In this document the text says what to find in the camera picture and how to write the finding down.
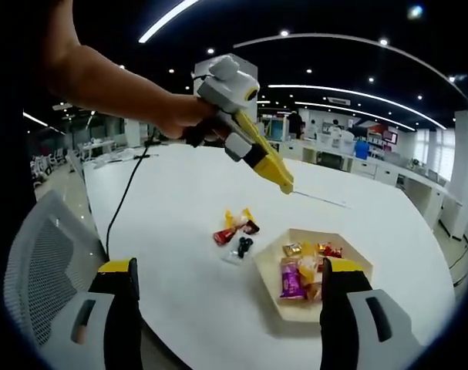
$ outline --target ceiling light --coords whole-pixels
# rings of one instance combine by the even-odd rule
[[[164,27],[168,22],[170,22],[172,19],[177,17],[181,12],[189,8],[190,6],[196,4],[199,0],[183,0],[179,5],[177,5],[175,8],[172,8],[167,14],[165,14],[162,18],[158,20],[157,23],[152,25],[148,31],[145,32],[144,35],[140,37],[138,40],[139,43],[143,44],[148,39],[153,36],[155,33],[157,33],[162,27]]]
[[[387,122],[391,122],[395,125],[399,125],[401,127],[405,127],[406,129],[410,130],[410,131],[415,131],[415,129],[413,129],[412,127],[408,127],[407,125],[404,125],[400,122],[396,122],[396,121],[393,121],[392,119],[390,118],[385,118],[385,117],[381,117],[381,116],[377,116],[376,114],[372,114],[372,113],[367,113],[367,112],[362,112],[360,110],[355,110],[355,109],[350,109],[350,108],[343,108],[342,106],[329,106],[329,105],[326,105],[326,104],[318,104],[318,103],[304,103],[304,102],[295,102],[295,104],[299,104],[299,105],[306,105],[306,106],[320,106],[321,108],[334,108],[334,109],[340,109],[340,110],[344,110],[346,112],[353,112],[353,113],[357,113],[357,114],[363,114],[365,116],[371,116],[373,118],[377,118],[377,119],[381,119],[383,121],[387,121]]]
[[[418,19],[422,16],[422,13],[423,13],[423,7],[420,6],[420,5],[415,5],[413,6],[412,8],[409,9],[409,13],[407,15],[407,17],[409,19]]]
[[[23,116],[28,118],[28,119],[31,119],[34,122],[40,123],[42,126],[45,126],[45,127],[49,126],[45,122],[42,122],[40,119],[36,119],[35,117],[30,116],[28,113],[23,112]]]
[[[424,113],[421,113],[417,110],[414,110],[412,108],[409,108],[408,106],[404,106],[402,104],[399,104],[399,103],[396,103],[396,102],[393,102],[392,100],[387,100],[387,99],[384,99],[380,96],[374,96],[374,95],[370,95],[370,94],[365,94],[363,92],[358,92],[358,91],[352,91],[352,90],[346,90],[346,89],[337,89],[335,87],[327,87],[327,86],[313,86],[313,85],[268,85],[269,88],[271,89],[276,89],[276,88],[290,88],[290,89],[319,89],[319,90],[328,90],[328,91],[336,91],[337,93],[347,93],[347,94],[354,94],[354,95],[358,95],[358,96],[364,96],[366,98],[370,98],[370,99],[376,99],[376,100],[379,100],[381,102],[384,102],[384,103],[388,103],[388,104],[392,104],[394,106],[398,106],[399,108],[402,108],[402,109],[405,109],[405,110],[408,110],[409,112],[412,112],[412,113],[415,113],[417,116],[421,116],[422,118],[424,119],[427,119],[428,121],[430,121],[431,123],[434,123],[436,126],[440,127],[441,129],[443,130],[446,130],[446,127],[443,126],[441,123],[435,121],[434,119],[432,119],[431,117],[429,116],[426,116]]]

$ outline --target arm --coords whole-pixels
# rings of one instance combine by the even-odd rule
[[[194,96],[176,95],[120,69],[81,45],[72,22],[72,0],[59,0],[43,40],[42,70],[50,90],[76,106],[151,122],[176,138],[213,109]]]

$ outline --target round table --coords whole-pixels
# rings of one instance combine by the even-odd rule
[[[294,160],[295,189],[284,195],[223,150],[183,144],[152,147],[110,233],[112,259],[137,257],[140,310],[165,345],[191,368],[319,368],[317,324],[282,321],[251,259],[221,260],[212,233],[226,209],[248,207],[258,226],[251,255],[288,228],[341,234],[372,264],[371,284],[410,316],[429,344],[454,309],[453,286],[439,245],[419,211],[398,189]],[[98,170],[85,163],[89,202],[106,229],[136,161]]]

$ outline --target window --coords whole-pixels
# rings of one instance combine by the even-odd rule
[[[432,170],[441,177],[451,181],[453,162],[455,160],[455,130],[438,129],[436,131],[436,145],[434,147],[434,161]]]
[[[418,129],[414,138],[413,157],[422,163],[427,163],[429,152],[429,130]]]

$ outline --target hand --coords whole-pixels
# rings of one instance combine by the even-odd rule
[[[203,119],[214,115],[216,109],[197,96],[170,94],[163,107],[163,115],[156,122],[160,132],[179,139],[188,126],[196,126]]]

